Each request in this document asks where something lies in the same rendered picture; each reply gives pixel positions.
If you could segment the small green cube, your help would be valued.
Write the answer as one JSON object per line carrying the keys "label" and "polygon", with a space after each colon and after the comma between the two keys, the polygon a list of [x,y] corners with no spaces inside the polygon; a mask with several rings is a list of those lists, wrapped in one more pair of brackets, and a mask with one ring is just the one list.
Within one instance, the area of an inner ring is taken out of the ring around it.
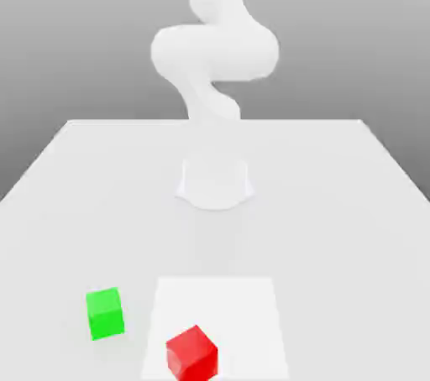
{"label": "small green cube", "polygon": [[123,308],[117,287],[88,292],[86,303],[93,341],[125,333]]}

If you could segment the small red cube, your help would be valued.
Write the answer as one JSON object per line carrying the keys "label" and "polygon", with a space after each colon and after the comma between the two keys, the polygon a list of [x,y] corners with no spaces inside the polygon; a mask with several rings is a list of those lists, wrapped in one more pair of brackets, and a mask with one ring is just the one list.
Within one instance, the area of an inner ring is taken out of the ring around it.
{"label": "small red cube", "polygon": [[218,375],[218,347],[198,325],[166,342],[166,358],[176,381],[209,381]]}

